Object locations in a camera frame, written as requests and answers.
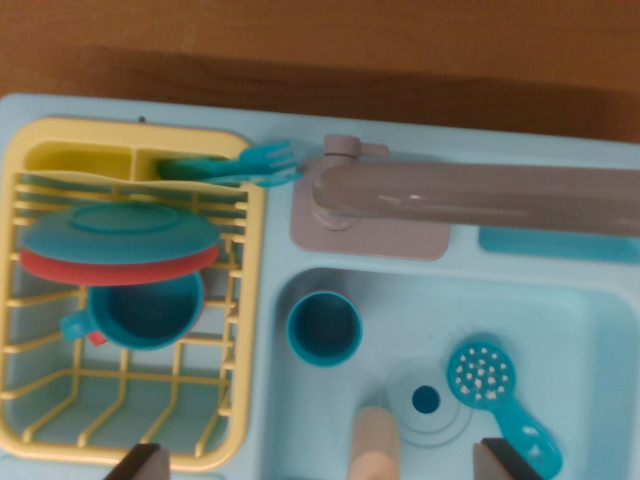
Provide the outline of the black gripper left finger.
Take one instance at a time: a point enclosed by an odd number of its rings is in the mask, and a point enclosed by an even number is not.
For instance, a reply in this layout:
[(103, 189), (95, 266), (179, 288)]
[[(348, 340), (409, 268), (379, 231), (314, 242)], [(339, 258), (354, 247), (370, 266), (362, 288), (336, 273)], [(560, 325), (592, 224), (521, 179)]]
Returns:
[(159, 444), (137, 444), (112, 469), (112, 480), (169, 480), (170, 453)]

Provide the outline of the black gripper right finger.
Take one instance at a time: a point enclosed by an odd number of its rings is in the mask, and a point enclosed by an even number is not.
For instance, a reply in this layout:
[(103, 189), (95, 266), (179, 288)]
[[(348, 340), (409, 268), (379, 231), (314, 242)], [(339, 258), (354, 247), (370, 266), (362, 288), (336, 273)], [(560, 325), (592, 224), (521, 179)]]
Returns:
[(475, 480), (542, 480), (504, 438), (484, 438), (473, 445)]

